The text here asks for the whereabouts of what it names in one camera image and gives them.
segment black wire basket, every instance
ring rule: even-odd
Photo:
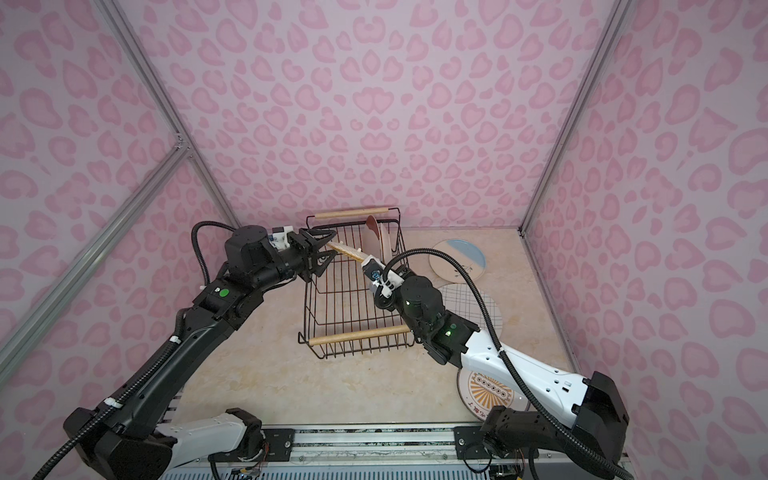
[[[389,208],[376,218],[379,228],[387,233],[392,242],[392,257],[406,251],[400,227],[400,209]],[[314,215],[306,218],[307,228],[335,230],[334,242],[344,243],[352,248],[362,248],[362,229],[366,221],[331,223],[322,225]],[[408,259],[396,264],[408,264]],[[336,255],[321,276],[313,276],[304,290],[304,326],[299,332],[299,343],[308,345],[319,359],[348,356],[375,350],[404,349],[413,346],[410,332],[375,336],[367,339],[324,343],[312,346],[310,340],[338,333],[353,333],[403,325],[402,318],[395,312],[381,310],[373,305],[373,294],[369,282],[363,276],[360,264],[344,255]]]

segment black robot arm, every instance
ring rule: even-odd
[[[227,261],[217,278],[189,308],[179,312],[180,328],[168,340],[174,345],[159,348],[96,409],[79,408],[65,420],[65,431],[71,439],[78,439],[76,448],[83,461],[110,480],[158,478],[169,464],[174,439],[158,435],[155,429],[172,398],[210,353],[263,303],[266,291],[297,277],[310,281],[312,275],[323,274],[336,252],[321,249],[335,234],[278,229],[269,235],[264,227],[255,225],[235,230],[225,243]],[[173,347],[170,355],[169,346]],[[154,368],[158,363],[161,368]],[[128,389],[132,393],[120,402]],[[107,410],[113,412],[100,419],[99,414]],[[87,425],[89,431],[83,435]]]

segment metal base plate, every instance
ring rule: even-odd
[[[236,476],[225,477],[221,468],[219,472],[221,478],[237,480]],[[193,466],[174,468],[165,474],[163,480],[213,480],[213,478],[208,465],[198,465],[197,468]],[[460,465],[268,465],[261,469],[259,475],[253,476],[254,480],[256,478],[259,480],[318,480],[320,478],[323,480],[393,480],[394,478],[488,480],[490,477],[488,472],[472,473],[464,463],[461,463]]]
[[[268,462],[288,462],[293,449],[294,429],[264,429],[264,438],[270,444],[270,451],[266,455]],[[239,462],[234,452],[220,452],[214,454],[217,463]]]
[[[460,460],[482,460],[488,458],[488,453],[482,444],[484,433],[480,425],[476,427],[454,427],[456,457]]]

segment zip tie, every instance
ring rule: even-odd
[[[110,407],[115,407],[116,409],[123,408],[123,404],[113,399],[112,397],[109,397],[108,399],[104,399],[104,404]]]

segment pink leopard print wall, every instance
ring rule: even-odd
[[[532,240],[638,478],[768,478],[768,2],[643,0]]]
[[[88,0],[0,5],[0,346],[170,150]]]
[[[96,406],[167,340],[202,284],[190,242],[200,220],[222,221],[183,165],[0,392],[0,477],[31,478],[66,441],[66,416]],[[227,232],[199,234],[215,272]],[[71,452],[51,478],[101,477]]]
[[[519,225],[613,2],[126,0],[244,223]]]

